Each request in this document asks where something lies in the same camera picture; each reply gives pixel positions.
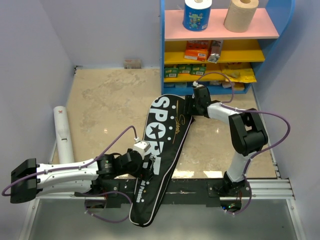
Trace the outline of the black sport racket bag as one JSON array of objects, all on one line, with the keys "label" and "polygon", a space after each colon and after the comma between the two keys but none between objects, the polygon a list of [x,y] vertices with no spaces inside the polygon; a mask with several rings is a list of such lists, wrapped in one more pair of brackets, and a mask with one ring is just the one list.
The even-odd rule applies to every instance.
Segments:
[{"label": "black sport racket bag", "polygon": [[174,94],[156,98],[147,113],[143,140],[150,144],[146,158],[153,161],[151,177],[137,179],[129,220],[139,227],[149,226],[156,217],[176,169],[194,118],[184,113],[185,99]]}]

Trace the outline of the white shuttlecock tube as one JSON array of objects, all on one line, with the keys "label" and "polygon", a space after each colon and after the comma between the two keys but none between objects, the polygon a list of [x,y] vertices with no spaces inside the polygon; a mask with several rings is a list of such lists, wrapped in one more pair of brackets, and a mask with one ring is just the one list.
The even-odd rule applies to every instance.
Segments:
[{"label": "white shuttlecock tube", "polygon": [[60,164],[75,162],[67,109],[56,106],[53,109],[57,151]]}]

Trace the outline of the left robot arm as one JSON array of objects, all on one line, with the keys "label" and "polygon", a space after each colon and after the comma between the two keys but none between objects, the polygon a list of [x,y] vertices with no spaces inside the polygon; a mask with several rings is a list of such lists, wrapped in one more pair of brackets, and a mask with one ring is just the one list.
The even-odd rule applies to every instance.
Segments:
[{"label": "left robot arm", "polygon": [[105,181],[121,175],[149,180],[155,158],[129,148],[125,154],[104,154],[97,160],[67,164],[38,164],[30,158],[11,172],[10,203],[29,202],[36,197],[63,192],[99,196]]}]

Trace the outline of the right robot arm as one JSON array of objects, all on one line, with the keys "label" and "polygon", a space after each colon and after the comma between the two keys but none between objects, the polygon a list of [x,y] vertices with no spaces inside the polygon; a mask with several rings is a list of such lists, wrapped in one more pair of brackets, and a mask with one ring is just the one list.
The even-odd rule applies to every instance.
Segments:
[{"label": "right robot arm", "polygon": [[232,108],[218,100],[211,100],[206,86],[193,89],[185,96],[184,113],[204,116],[229,125],[231,143],[235,150],[232,162],[224,173],[222,183],[215,190],[221,196],[235,196],[246,184],[246,174],[254,154],[268,143],[268,136],[257,110]]}]

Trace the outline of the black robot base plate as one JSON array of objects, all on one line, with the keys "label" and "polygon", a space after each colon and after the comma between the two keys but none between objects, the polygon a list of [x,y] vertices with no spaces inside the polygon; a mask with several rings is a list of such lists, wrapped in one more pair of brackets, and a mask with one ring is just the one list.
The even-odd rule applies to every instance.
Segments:
[{"label": "black robot base plate", "polygon": [[[134,192],[138,192],[135,187],[135,179],[113,179],[106,180],[105,187],[95,186],[88,193],[75,192],[76,197],[94,197],[98,194],[100,200],[106,201],[108,208],[119,208],[126,200],[117,192],[126,194],[132,200]],[[165,190],[165,194],[160,199],[161,205],[205,205],[209,208],[221,207],[224,210],[233,212],[240,210],[241,201],[250,198],[250,184],[244,183],[241,188],[223,193],[221,190],[223,180],[221,178],[185,178],[171,179]]]}]

